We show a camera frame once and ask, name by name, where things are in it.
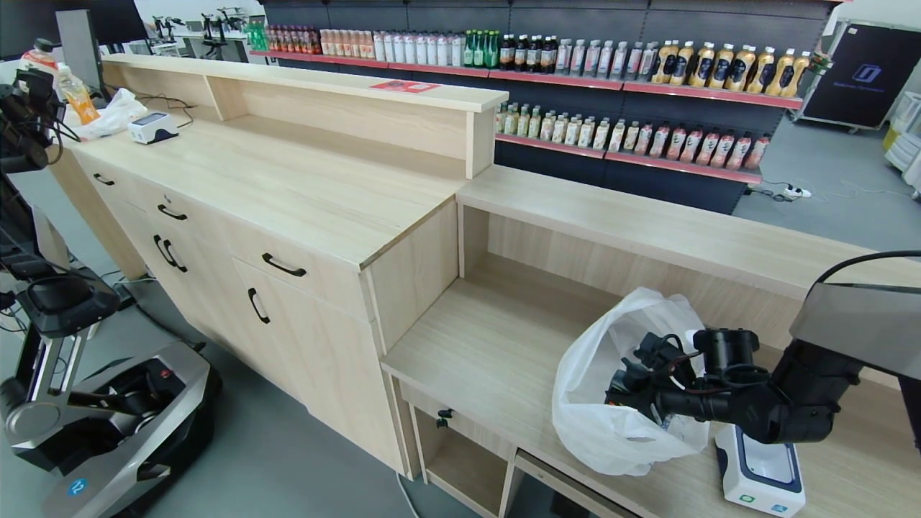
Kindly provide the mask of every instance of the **drawer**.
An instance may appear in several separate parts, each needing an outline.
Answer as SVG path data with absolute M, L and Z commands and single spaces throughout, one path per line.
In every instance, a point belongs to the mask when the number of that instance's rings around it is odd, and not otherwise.
M 89 177 L 89 182 L 104 198 L 117 198 L 131 205 L 138 205 L 136 180 L 131 173 L 82 154 L 77 155 L 77 161 Z
M 205 241 L 223 245 L 217 221 L 224 213 L 143 178 L 134 177 L 134 189 L 137 206 L 150 216 L 155 227 L 167 223 Z
M 224 242 L 240 261 L 359 320 L 374 320 L 358 272 L 349 264 L 309 252 L 237 218 L 221 218 L 220 223 Z
M 407 403 L 433 418 L 438 418 L 439 410 L 450 408 L 450 406 L 439 403 L 436 399 L 423 394 L 406 383 L 400 383 L 400 392 Z M 476 424 L 470 418 L 458 413 L 457 410 L 452 410 L 451 415 L 452 417 L 448 419 L 448 428 L 454 429 L 460 435 L 476 442 L 502 459 L 511 461 L 515 458 L 516 448 L 511 442 L 506 441 L 486 427 Z

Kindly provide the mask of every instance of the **drawer knob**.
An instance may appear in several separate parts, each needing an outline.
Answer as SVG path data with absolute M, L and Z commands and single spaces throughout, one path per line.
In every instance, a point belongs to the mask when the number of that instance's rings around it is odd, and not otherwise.
M 113 182 L 112 180 L 106 180 L 105 178 L 103 178 L 102 175 L 99 174 L 99 173 L 94 174 L 94 175 L 93 175 L 93 178 L 94 178 L 97 182 L 99 182 L 99 183 L 101 183 L 101 184 L 103 184 L 103 185 L 108 185 L 109 187 L 111 187 L 111 186 L 113 186 L 113 185 L 115 184 L 115 182 Z
M 298 268 L 297 270 L 289 270 L 285 268 L 284 266 L 281 266 L 280 264 L 272 260 L 272 255 L 270 253 L 264 253 L 262 255 L 262 260 L 265 261 L 265 263 L 268 264 L 269 266 L 278 268 L 279 270 L 285 272 L 286 274 L 290 276 L 303 277 L 307 274 L 307 270 L 305 270 L 304 268 Z
M 188 219 L 188 218 L 189 218 L 188 216 L 186 216 L 186 215 L 184 215 L 184 214 L 173 214 L 173 213 L 169 212 L 169 211 L 167 210 L 167 206 L 165 206 L 165 205 L 163 205 L 163 204 L 158 205 L 158 206 L 157 206 L 157 210 L 160 211 L 160 212 L 162 212 L 163 214 L 166 214 L 166 215 L 169 216 L 170 218 L 177 219 L 177 220 L 179 220 L 179 221 L 183 221 L 184 219 Z

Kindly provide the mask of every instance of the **cable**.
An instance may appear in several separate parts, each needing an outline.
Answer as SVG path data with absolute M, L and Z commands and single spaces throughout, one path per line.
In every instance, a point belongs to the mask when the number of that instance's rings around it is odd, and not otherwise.
M 400 486 L 400 491 L 402 492 L 403 497 L 406 499 L 406 505 L 409 506 L 409 510 L 413 513 L 413 517 L 420 518 L 419 513 L 415 511 L 413 501 L 409 498 L 409 493 L 406 492 L 406 488 L 403 486 L 402 480 L 400 480 L 400 474 L 394 473 L 394 475 L 397 477 L 397 485 Z

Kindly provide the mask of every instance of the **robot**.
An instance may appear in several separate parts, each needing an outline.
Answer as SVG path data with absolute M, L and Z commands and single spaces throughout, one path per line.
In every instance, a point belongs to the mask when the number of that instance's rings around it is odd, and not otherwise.
M 0 384 L 0 418 L 16 456 L 61 476 L 45 516 L 136 516 L 210 443 L 221 378 L 177 342 L 76 379 L 88 328 L 115 314 L 120 297 L 70 262 L 51 223 L 6 177 L 48 164 L 49 130 L 60 132 L 64 107 L 47 74 L 19 71 L 14 84 L 0 85 L 0 309 L 18 301 L 29 328 L 16 374 Z

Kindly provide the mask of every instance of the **black cabinet handle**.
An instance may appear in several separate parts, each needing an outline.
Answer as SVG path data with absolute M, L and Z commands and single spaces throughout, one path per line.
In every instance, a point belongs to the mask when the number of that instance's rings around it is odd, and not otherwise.
M 252 304 L 252 310 L 256 312 L 256 316 L 259 317 L 259 320 L 261 320 L 263 324 L 270 323 L 271 320 L 269 320 L 269 317 L 260 315 L 259 308 L 256 307 L 256 288 L 250 288 L 247 293 L 250 295 L 250 304 Z
M 94 175 L 93 175 L 93 178 L 95 178 L 97 182 L 99 182 L 99 183 L 101 183 L 101 184 L 103 184 L 103 185 L 112 186 L 112 185 L 115 184 L 115 182 L 113 182 L 112 180 L 103 180 L 103 179 L 102 179 L 102 175 L 99 174 L 99 173 L 94 174 Z
M 297 270 L 289 270 L 285 268 L 284 266 L 281 266 L 280 264 L 273 262 L 272 255 L 270 253 L 264 253 L 262 255 L 262 260 L 265 261 L 269 266 L 274 266 L 275 268 L 278 268 L 279 270 L 285 272 L 286 274 L 290 276 L 303 277 L 307 274 L 307 270 L 305 270 L 304 268 L 298 268 Z
M 167 253 L 167 255 L 169 255 L 169 258 L 172 259 L 172 265 L 173 265 L 173 266 L 176 266 L 177 268 L 179 268 L 179 271 L 181 271 L 183 274 L 186 273 L 186 272 L 188 272 L 188 271 L 189 271 L 189 268 L 186 268 L 185 266 L 180 265 L 180 264 L 176 261 L 176 258 L 173 257 L 172 252 L 169 251 L 169 247 L 170 247 L 170 246 L 172 246 L 172 243 L 169 242 L 169 240 L 163 240 L 163 250 L 164 250 L 164 252 Z
M 184 215 L 184 214 L 173 214 L 173 213 L 169 212 L 169 211 L 167 210 L 167 206 L 165 206 L 165 205 L 163 205 L 163 204 L 158 205 L 158 206 L 157 206 L 157 210 L 160 211 L 160 212 L 162 212 L 163 214 L 166 214 L 166 215 L 169 216 L 170 218 L 178 219 L 179 221 L 182 221 L 182 220 L 184 220 L 184 219 L 188 219 L 188 218 L 189 218 L 188 216 L 186 216 L 186 215 Z

